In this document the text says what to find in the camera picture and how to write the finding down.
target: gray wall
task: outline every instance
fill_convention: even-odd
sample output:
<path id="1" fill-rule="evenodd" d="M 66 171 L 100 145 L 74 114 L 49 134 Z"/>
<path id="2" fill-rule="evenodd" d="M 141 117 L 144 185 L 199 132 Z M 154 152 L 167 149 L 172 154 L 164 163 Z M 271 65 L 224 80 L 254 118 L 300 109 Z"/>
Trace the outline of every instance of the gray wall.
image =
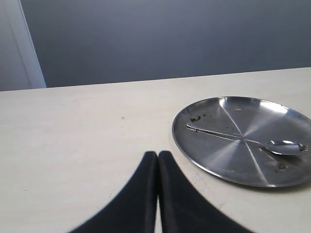
<path id="1" fill-rule="evenodd" d="M 47 86 L 311 66 L 309 0 L 21 0 Z"/>

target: black object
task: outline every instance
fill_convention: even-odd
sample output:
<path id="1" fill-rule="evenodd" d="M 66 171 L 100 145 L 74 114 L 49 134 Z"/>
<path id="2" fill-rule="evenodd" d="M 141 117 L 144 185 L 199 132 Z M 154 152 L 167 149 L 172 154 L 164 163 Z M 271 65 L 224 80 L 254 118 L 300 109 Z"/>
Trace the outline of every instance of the black object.
<path id="1" fill-rule="evenodd" d="M 71 233 L 153 233 L 158 194 L 164 233 L 250 233 L 196 191 L 169 151 L 146 152 L 122 191 Z"/>
<path id="2" fill-rule="evenodd" d="M 153 233 L 157 179 L 157 155 L 146 152 L 121 192 L 97 215 L 71 233 Z"/>

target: spoon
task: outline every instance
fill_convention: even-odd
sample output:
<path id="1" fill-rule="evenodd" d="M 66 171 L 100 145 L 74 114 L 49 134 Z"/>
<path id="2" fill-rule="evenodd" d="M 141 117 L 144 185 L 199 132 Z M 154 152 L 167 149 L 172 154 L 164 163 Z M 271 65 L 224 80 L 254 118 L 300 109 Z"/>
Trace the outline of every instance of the spoon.
<path id="1" fill-rule="evenodd" d="M 259 144 L 260 146 L 264 147 L 266 150 L 268 150 L 274 154 L 297 155 L 297 154 L 304 153 L 304 152 L 308 151 L 308 149 L 309 149 L 308 145 L 303 145 L 303 144 L 300 144 L 298 142 L 291 142 L 291 141 L 287 141 L 287 140 L 283 140 L 283 141 L 271 140 L 271 141 L 263 144 L 263 143 L 260 143 L 257 141 L 245 139 L 241 136 L 235 136 L 235 135 L 231 135 L 231 134 L 216 132 L 213 130 L 203 129 L 203 128 L 196 126 L 192 123 L 187 123 L 187 128 L 191 129 L 191 130 L 195 130 L 195 131 L 213 134 L 213 135 L 220 136 L 223 138 L 228 138 L 228 139 L 238 138 L 238 139 L 242 139 L 242 140 L 245 140 L 248 142 L 256 143 L 256 144 Z"/>

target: plate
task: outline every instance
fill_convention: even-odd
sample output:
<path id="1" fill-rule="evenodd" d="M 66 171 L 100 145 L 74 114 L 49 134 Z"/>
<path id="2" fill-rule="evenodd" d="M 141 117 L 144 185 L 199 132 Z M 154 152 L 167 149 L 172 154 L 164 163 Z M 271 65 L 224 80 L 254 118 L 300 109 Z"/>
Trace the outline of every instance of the plate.
<path id="1" fill-rule="evenodd" d="M 311 151 L 276 155 L 258 144 L 229 140 L 187 128 L 187 123 L 245 139 L 296 141 L 311 145 L 311 120 L 266 100 L 216 97 L 184 108 L 173 122 L 179 149 L 201 169 L 225 180 L 256 187 L 286 187 L 311 179 Z"/>

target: table surface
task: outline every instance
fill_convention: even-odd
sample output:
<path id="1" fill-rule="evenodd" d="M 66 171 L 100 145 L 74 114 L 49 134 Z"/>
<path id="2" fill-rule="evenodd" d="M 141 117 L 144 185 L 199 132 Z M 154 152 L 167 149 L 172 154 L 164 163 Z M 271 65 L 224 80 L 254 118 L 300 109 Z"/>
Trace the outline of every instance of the table surface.
<path id="1" fill-rule="evenodd" d="M 0 92 L 0 232 L 72 230 L 117 195 L 147 150 L 170 150 L 195 188 L 245 227 L 308 232 L 311 183 L 225 182 L 193 165 L 171 128 L 185 106 L 216 96 L 270 100 L 311 118 L 310 78 L 311 68 L 298 68 Z"/>

